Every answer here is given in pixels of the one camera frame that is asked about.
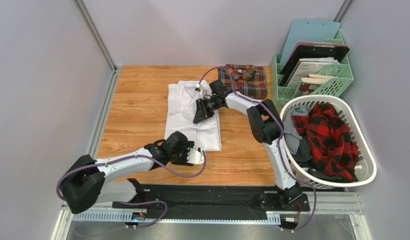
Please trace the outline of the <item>red black plaid shirt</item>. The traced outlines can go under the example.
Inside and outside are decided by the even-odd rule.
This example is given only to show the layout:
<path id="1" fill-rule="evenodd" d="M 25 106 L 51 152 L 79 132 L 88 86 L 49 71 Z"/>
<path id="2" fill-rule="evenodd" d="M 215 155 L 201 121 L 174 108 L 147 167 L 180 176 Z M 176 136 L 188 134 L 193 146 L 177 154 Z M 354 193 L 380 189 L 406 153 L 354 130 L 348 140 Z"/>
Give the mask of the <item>red black plaid shirt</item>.
<path id="1" fill-rule="evenodd" d="M 298 134 L 307 137 L 313 160 L 298 163 L 308 168 L 312 176 L 335 183 L 357 181 L 357 145 L 352 141 L 349 127 L 329 103 L 311 108 L 308 116 L 292 116 Z"/>

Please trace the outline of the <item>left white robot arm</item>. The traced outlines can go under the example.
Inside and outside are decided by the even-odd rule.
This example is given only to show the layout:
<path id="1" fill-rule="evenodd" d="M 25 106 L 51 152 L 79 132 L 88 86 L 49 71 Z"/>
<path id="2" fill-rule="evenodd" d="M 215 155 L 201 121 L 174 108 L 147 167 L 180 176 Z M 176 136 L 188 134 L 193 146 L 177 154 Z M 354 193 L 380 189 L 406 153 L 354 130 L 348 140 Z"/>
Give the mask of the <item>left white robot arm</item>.
<path id="1" fill-rule="evenodd" d="M 114 190 L 106 186 L 133 173 L 152 171 L 175 165 L 206 165 L 205 152 L 194 148 L 195 143 L 176 131 L 166 139 L 145 145 L 137 151 L 111 157 L 94 159 L 91 155 L 80 156 L 58 180 L 57 196 L 64 200 L 72 213 L 79 214 L 96 203 L 131 202 L 140 193 L 137 183 L 127 182 Z"/>

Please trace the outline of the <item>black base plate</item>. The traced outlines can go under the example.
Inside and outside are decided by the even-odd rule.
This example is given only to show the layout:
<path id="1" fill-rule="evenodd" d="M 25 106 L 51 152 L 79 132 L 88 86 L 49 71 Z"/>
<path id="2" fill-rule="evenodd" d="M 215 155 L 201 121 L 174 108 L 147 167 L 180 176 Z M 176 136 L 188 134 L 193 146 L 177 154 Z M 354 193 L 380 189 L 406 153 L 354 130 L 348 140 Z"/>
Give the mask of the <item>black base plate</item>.
<path id="1" fill-rule="evenodd" d="M 309 212 L 306 194 L 284 204 L 276 186 L 134 184 L 140 192 L 133 203 L 149 218 L 164 214 L 175 220 L 265 220 L 266 212 Z"/>

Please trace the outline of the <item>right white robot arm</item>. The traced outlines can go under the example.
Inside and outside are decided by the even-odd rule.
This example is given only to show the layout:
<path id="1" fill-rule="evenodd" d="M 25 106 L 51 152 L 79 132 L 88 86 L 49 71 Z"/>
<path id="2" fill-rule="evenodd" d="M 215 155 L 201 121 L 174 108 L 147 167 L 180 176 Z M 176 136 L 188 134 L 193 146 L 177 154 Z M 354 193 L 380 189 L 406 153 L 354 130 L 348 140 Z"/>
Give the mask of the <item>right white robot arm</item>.
<path id="1" fill-rule="evenodd" d="M 280 201 L 294 204 L 302 195 L 298 180 L 294 178 L 283 142 L 284 126 L 273 104 L 273 101 L 256 100 L 226 87 L 222 81 L 209 84 L 211 95 L 204 94 L 204 88 L 196 85 L 200 97 L 196 100 L 196 111 L 193 119 L 198 124 L 214 116 L 220 108 L 237 110 L 248 117 L 252 135 L 261 143 L 270 160 L 275 185 L 278 188 Z"/>

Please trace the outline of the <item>white booklet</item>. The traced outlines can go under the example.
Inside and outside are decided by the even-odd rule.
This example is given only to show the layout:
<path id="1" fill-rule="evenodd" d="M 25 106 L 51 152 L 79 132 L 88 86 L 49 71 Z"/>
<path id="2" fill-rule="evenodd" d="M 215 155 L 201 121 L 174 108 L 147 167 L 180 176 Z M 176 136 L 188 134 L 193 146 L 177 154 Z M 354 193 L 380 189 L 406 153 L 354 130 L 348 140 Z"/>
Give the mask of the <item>white booklet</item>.
<path id="1" fill-rule="evenodd" d="M 331 64 L 340 64 L 340 62 L 333 57 L 300 58 L 291 73 L 285 74 L 288 78 L 283 86 L 295 88 L 300 84 L 302 78 L 309 74 L 317 74 Z"/>

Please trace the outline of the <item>aluminium frame rail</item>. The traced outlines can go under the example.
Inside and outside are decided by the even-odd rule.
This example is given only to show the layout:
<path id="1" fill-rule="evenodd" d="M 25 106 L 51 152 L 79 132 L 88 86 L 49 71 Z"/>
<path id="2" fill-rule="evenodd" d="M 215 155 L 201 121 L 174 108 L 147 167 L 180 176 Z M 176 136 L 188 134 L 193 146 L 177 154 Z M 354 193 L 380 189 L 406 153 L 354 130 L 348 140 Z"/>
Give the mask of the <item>aluminium frame rail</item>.
<path id="1" fill-rule="evenodd" d="M 283 130 L 283 142 L 284 142 L 285 150 L 288 150 L 288 148 L 287 148 L 287 146 L 286 146 L 285 137 L 284 137 L 284 130 Z M 206 151 L 204 150 L 204 152 L 205 152 L 205 160 L 206 160 L 206 162 L 207 162 Z M 92 150 L 92 149 L 90 149 L 87 154 L 91 155 L 91 157 L 94 158 L 94 157 L 93 157 L 94 153 L 93 153 L 93 150 Z M 302 186 L 308 186 L 308 187 L 311 188 L 314 192 L 316 192 L 317 190 L 319 190 L 319 189 L 315 188 L 313 185 L 311 185 L 311 184 L 309 184 L 309 183 L 307 183 L 307 182 L 305 182 L 305 181 L 302 181 L 302 180 L 298 179 L 298 178 L 295 176 L 295 172 L 294 172 L 293 169 L 292 169 L 292 171 L 293 171 L 294 178 L 295 178 L 296 180 L 298 180 L 301 189 L 302 189 Z M 130 179 L 128 179 L 128 180 L 126 180 L 125 182 L 122 182 L 122 183 L 117 183 L 117 180 L 115 180 L 113 183 L 108 184 L 106 187 L 107 187 L 109 190 L 112 190 L 112 191 L 113 191 L 116 187 L 120 187 L 122 184 L 126 184 L 127 182 L 138 183 L 138 181 L 137 181 L 136 179 L 130 178 Z M 111 204 L 112 204 L 112 207 L 113 207 L 114 209 L 138 209 L 138 206 L 145 206 L 145 205 L 146 205 L 145 202 L 142 202 L 142 203 L 133 203 L 132 201 L 129 201 L 129 202 L 109 201 L 109 202 L 103 202 L 103 203 L 111 203 Z M 316 201 L 316 200 L 313 200 L 313 201 L 310 201 L 310 200 L 309 200 L 309 203 L 312 205 L 312 209 L 311 209 L 308 213 L 310 213 L 311 215 L 313 215 L 313 214 L 315 213 L 315 211 L 316 211 L 316 208 L 317 208 L 317 201 Z"/>

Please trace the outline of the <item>blue clipboard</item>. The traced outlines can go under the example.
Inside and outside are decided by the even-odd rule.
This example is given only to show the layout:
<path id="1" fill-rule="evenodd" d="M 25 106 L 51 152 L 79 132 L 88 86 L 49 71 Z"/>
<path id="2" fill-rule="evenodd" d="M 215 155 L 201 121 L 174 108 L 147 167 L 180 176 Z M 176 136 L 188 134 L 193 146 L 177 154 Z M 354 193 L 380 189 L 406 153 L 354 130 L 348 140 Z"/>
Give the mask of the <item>blue clipboard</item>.
<path id="1" fill-rule="evenodd" d="M 338 32 L 341 23 L 309 18 L 294 18 L 282 50 L 280 64 L 285 64 L 298 42 L 321 42 L 332 39 Z"/>

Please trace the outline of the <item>green desk organizer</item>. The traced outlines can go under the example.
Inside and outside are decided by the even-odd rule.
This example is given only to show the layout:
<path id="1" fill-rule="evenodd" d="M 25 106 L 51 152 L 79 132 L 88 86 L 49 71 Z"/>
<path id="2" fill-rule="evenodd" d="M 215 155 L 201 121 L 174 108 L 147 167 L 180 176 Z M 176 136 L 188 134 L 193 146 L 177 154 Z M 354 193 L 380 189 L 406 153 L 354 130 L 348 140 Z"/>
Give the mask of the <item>green desk organizer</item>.
<path id="1" fill-rule="evenodd" d="M 271 71 L 277 110 L 304 95 L 341 96 L 354 80 L 347 57 L 349 50 L 338 31 L 334 38 L 298 41 L 286 63 L 282 63 L 281 54 L 275 54 Z"/>

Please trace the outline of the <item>black clipboard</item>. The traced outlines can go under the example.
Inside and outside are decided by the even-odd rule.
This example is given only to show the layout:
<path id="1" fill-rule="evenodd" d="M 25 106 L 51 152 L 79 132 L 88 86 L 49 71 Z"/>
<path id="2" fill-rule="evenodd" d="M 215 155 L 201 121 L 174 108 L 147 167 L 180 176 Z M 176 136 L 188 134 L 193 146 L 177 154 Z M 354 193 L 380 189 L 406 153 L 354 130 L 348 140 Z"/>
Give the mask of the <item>black clipboard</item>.
<path id="1" fill-rule="evenodd" d="M 283 69 L 280 72 L 280 74 L 283 75 L 283 79 L 280 85 L 283 87 L 288 86 L 288 79 L 293 73 L 300 59 L 334 58 L 335 60 L 340 62 L 346 57 L 349 50 L 350 48 L 346 44 L 310 41 L 297 42 L 292 53 L 285 62 Z"/>

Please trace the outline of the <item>white laundry basket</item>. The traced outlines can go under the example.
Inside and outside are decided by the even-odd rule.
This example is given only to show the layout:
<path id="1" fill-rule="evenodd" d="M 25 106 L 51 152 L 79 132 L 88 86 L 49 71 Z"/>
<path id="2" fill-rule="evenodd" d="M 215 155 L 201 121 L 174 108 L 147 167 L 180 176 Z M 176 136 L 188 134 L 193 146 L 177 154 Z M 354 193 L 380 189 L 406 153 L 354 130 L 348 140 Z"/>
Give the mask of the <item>white laundry basket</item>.
<path id="1" fill-rule="evenodd" d="M 377 173 L 376 163 L 355 119 L 355 116 L 345 101 L 336 96 L 312 94 L 288 100 L 283 105 L 279 106 L 278 109 L 280 110 L 281 119 L 284 120 L 288 111 L 296 106 L 307 106 L 313 108 L 317 104 L 331 104 L 335 108 L 341 120 L 344 121 L 344 123 L 349 127 L 350 136 L 352 141 L 356 143 L 358 151 L 358 162 L 354 168 L 357 181 L 351 183 L 341 183 L 326 181 L 314 177 L 310 174 L 312 172 L 311 170 L 300 167 L 300 165 L 295 162 L 289 150 L 286 150 L 287 157 L 290 160 L 290 166 L 294 170 L 295 176 L 320 190 L 353 188 L 372 182 Z"/>

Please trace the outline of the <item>folded plaid shirt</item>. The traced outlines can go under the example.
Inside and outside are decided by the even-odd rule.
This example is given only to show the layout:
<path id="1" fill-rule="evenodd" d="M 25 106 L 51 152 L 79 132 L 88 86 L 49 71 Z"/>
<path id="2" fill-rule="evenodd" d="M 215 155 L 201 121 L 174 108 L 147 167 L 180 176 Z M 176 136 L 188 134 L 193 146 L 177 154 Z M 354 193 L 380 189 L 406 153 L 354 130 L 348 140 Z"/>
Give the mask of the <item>folded plaid shirt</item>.
<path id="1" fill-rule="evenodd" d="M 266 72 L 264 67 L 255 65 L 226 64 L 226 70 L 218 70 L 219 79 L 231 90 L 233 88 L 252 99 L 265 99 L 268 96 Z"/>

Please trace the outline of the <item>dark red book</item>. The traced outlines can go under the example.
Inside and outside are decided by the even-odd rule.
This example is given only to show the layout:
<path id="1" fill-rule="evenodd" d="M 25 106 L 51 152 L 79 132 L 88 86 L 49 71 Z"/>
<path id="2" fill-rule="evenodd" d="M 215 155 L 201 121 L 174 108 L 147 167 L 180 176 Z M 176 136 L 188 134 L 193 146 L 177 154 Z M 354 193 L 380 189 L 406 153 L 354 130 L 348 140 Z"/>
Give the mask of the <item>dark red book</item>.
<path id="1" fill-rule="evenodd" d="M 305 95 L 310 95 L 321 85 L 333 79 L 334 76 L 329 75 L 319 75 L 319 74 L 309 74 L 307 77 L 301 78 L 301 83 L 296 89 L 295 97 L 301 97 Z"/>

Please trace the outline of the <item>white long sleeve shirt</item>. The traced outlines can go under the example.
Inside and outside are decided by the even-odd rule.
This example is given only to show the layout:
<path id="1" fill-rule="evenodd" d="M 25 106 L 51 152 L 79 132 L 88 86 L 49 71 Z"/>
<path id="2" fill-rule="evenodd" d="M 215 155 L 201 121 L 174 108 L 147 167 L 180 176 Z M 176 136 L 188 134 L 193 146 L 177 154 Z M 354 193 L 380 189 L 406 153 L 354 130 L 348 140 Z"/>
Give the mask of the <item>white long sleeve shirt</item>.
<path id="1" fill-rule="evenodd" d="M 197 80 L 180 80 L 168 85 L 168 110 L 165 124 L 164 139 L 170 134 L 179 131 L 195 147 L 207 152 L 222 151 L 222 139 L 219 112 L 199 123 L 193 123 L 196 114 L 196 100 L 201 97 L 196 91 Z"/>

